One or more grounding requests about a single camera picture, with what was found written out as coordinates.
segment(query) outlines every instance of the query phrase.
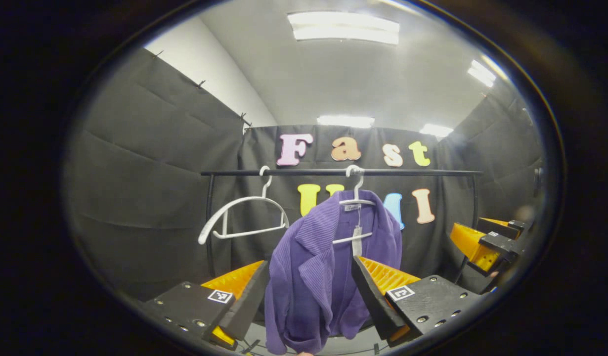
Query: clothing label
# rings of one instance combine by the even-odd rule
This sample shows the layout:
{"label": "clothing label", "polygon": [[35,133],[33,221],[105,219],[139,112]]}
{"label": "clothing label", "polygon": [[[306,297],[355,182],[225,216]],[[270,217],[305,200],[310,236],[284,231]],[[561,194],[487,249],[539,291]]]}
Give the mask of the clothing label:
{"label": "clothing label", "polygon": [[[357,226],[354,228],[352,232],[352,236],[359,236],[361,234],[361,226]],[[352,240],[352,255],[353,256],[361,256],[361,239]]]}
{"label": "clothing label", "polygon": [[361,204],[351,204],[351,205],[345,205],[344,211],[345,212],[351,212],[355,209],[358,209],[361,207]]}

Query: price tag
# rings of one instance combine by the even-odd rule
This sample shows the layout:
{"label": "price tag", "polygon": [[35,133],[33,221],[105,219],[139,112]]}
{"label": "price tag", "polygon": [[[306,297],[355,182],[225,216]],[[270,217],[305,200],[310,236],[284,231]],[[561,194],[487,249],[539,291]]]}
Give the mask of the price tag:
{"label": "price tag", "polygon": [[[361,234],[361,226],[357,226],[354,228],[352,232],[352,236],[359,236]],[[352,240],[352,255],[353,256],[361,256],[361,239]]]}

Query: white clothes hanger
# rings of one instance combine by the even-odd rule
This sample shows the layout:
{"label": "white clothes hanger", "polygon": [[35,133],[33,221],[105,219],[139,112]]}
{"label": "white clothes hanger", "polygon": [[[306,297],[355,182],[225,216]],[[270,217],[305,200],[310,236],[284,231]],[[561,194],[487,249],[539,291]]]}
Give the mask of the white clothes hanger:
{"label": "white clothes hanger", "polygon": [[[268,166],[263,166],[261,168],[260,176],[262,176],[267,169],[268,169]],[[225,206],[220,208],[216,212],[216,214],[214,214],[209,220],[207,220],[207,223],[205,223],[205,226],[201,230],[201,233],[198,235],[198,243],[200,245],[205,244],[205,241],[207,241],[207,237],[209,236],[210,231],[212,230],[212,227],[214,227],[214,225],[216,224],[216,221],[218,221],[220,216],[223,216],[222,234],[219,234],[218,231],[216,231],[216,230],[212,231],[214,236],[218,237],[219,239],[231,239],[234,237],[249,236],[249,235],[260,234],[263,232],[279,230],[280,228],[288,228],[289,227],[289,218],[286,216],[286,212],[284,212],[284,209],[278,203],[276,203],[274,200],[271,200],[266,197],[266,189],[271,185],[271,180],[273,180],[273,176],[269,176],[268,181],[262,187],[262,196],[247,196],[245,198],[239,198],[239,199],[236,199],[234,201],[227,203]],[[280,211],[281,211],[280,225],[276,226],[276,227],[263,228],[262,230],[237,232],[236,234],[227,234],[227,215],[229,212],[229,208],[233,207],[234,205],[236,205],[238,203],[243,203],[243,201],[252,201],[252,200],[266,201],[266,202],[272,203],[273,205],[280,208]]]}
{"label": "white clothes hanger", "polygon": [[342,200],[340,201],[340,205],[345,204],[367,204],[367,205],[376,205],[374,201],[359,199],[359,188],[363,185],[363,172],[364,169],[360,168],[358,165],[349,165],[346,168],[346,177],[350,176],[350,172],[355,171],[356,173],[361,173],[359,178],[359,183],[354,186],[354,199]]}
{"label": "white clothes hanger", "polygon": [[[361,169],[359,166],[357,165],[349,165],[346,168],[346,177],[350,176],[350,172],[352,171],[356,171],[357,173],[361,173],[360,174],[360,179],[359,179],[359,183],[357,183],[354,186],[354,199],[349,199],[349,200],[342,200],[340,201],[340,205],[346,205],[346,204],[367,204],[367,205],[376,205],[376,203],[374,203],[374,201],[369,201],[369,200],[363,200],[363,199],[359,199],[359,188],[361,188],[361,186],[363,185],[363,172],[364,170]],[[361,206],[359,206],[359,223],[356,226],[356,228],[358,228],[359,230],[361,230]],[[368,237],[368,236],[372,236],[371,232],[368,232],[366,234],[359,234],[359,235],[355,235],[352,237],[346,237],[345,239],[338,239],[333,241],[333,245],[336,245],[338,243],[344,243],[344,242],[348,242],[348,241],[353,241],[352,243],[352,251],[353,251],[353,255],[355,256],[360,256],[361,255],[361,239],[364,237]]]}

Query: black curtain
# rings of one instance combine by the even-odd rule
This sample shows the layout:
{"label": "black curtain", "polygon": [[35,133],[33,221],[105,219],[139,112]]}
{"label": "black curtain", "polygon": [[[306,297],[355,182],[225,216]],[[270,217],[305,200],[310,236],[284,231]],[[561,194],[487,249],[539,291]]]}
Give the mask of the black curtain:
{"label": "black curtain", "polygon": [[[65,181],[76,234],[94,265],[140,300],[209,279],[196,241],[209,184],[200,172],[236,168],[238,115],[140,49],[99,86],[80,120]],[[215,199],[225,201],[221,187]]]}
{"label": "black curtain", "polygon": [[[297,166],[284,167],[276,165],[281,156],[283,134],[311,134],[313,144],[307,145],[306,154],[300,158]],[[353,137],[361,157],[356,161],[337,162],[331,157],[332,142],[340,137]],[[416,164],[412,151],[408,148],[413,142],[420,141],[428,150],[425,157],[430,159],[427,167]],[[401,167],[390,167],[385,163],[382,147],[384,144],[396,144],[403,157]],[[340,126],[278,126],[254,128],[245,133],[243,144],[238,153],[238,169],[258,170],[267,165],[272,170],[284,169],[345,169],[356,164],[365,169],[436,169],[439,167],[437,140],[434,136],[396,129],[355,129]],[[467,181],[469,178],[450,178]],[[234,198],[260,195],[267,178],[237,178],[232,187]],[[442,204],[441,178],[435,177],[374,177],[366,176],[362,189],[374,191],[381,200],[387,194],[397,192],[401,200],[401,220],[403,230],[403,260],[401,269],[405,272],[424,277],[432,273],[453,273],[455,264],[449,255],[442,252],[448,246],[444,241],[444,216],[446,210]],[[317,184],[320,191],[317,203],[329,198],[326,191],[328,184],[342,184],[346,190],[353,189],[358,178],[319,177],[319,176],[276,176],[268,189],[267,196],[279,203],[286,211],[290,223],[294,223],[300,214],[300,184]],[[415,189],[429,189],[429,204],[435,220],[429,223],[417,223],[419,216],[417,202],[412,196]],[[462,201],[461,209],[472,210],[472,200]],[[239,205],[230,215],[230,231],[241,232],[272,227],[279,224],[279,210],[266,203],[248,203]],[[239,237],[233,240],[214,241],[217,274],[239,268],[247,264],[270,258],[284,230],[256,236]]]}
{"label": "black curtain", "polygon": [[[501,221],[529,220],[530,211],[543,201],[535,170],[543,167],[541,136],[523,98],[510,86],[496,81],[489,94],[453,133],[437,145],[442,169],[482,171],[478,178],[478,216]],[[442,193],[447,214],[444,232],[453,223],[471,221],[471,210],[460,201],[472,199],[468,181],[444,178]],[[462,263],[463,255],[450,239],[445,259]],[[460,284],[475,288],[484,277],[467,267]]]}

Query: foam letter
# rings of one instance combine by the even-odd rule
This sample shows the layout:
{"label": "foam letter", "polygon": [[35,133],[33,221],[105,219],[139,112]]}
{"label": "foam letter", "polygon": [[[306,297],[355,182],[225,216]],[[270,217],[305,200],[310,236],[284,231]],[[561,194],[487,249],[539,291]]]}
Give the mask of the foam letter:
{"label": "foam letter", "polygon": [[336,161],[355,161],[361,157],[361,152],[356,148],[356,140],[352,137],[340,137],[333,141],[331,157]]}
{"label": "foam letter", "polygon": [[426,167],[431,162],[429,158],[425,158],[424,152],[427,151],[427,147],[423,146],[421,142],[418,140],[410,145],[410,149],[414,153],[414,160],[416,164],[421,167]]}
{"label": "foam letter", "polygon": [[405,224],[401,221],[401,199],[403,196],[397,192],[391,192],[385,196],[383,206],[392,214],[394,219],[398,221],[401,230],[405,228]]}
{"label": "foam letter", "polygon": [[403,157],[399,153],[401,153],[401,150],[398,149],[396,144],[383,145],[383,160],[390,167],[401,167],[403,165]]}
{"label": "foam letter", "polygon": [[344,186],[341,184],[329,184],[326,186],[326,191],[333,196],[334,192],[344,190]]}
{"label": "foam letter", "polygon": [[298,191],[302,194],[300,198],[300,214],[305,216],[317,205],[317,192],[321,190],[317,184],[300,184]]}
{"label": "foam letter", "polygon": [[303,133],[298,135],[280,135],[282,140],[282,155],[277,160],[277,165],[298,165],[300,160],[295,156],[297,153],[300,157],[306,154],[306,144],[313,143],[313,135]]}
{"label": "foam letter", "polygon": [[416,203],[419,205],[419,217],[416,221],[418,223],[434,221],[435,215],[431,214],[431,207],[429,207],[429,189],[416,189],[412,195],[416,197]]}

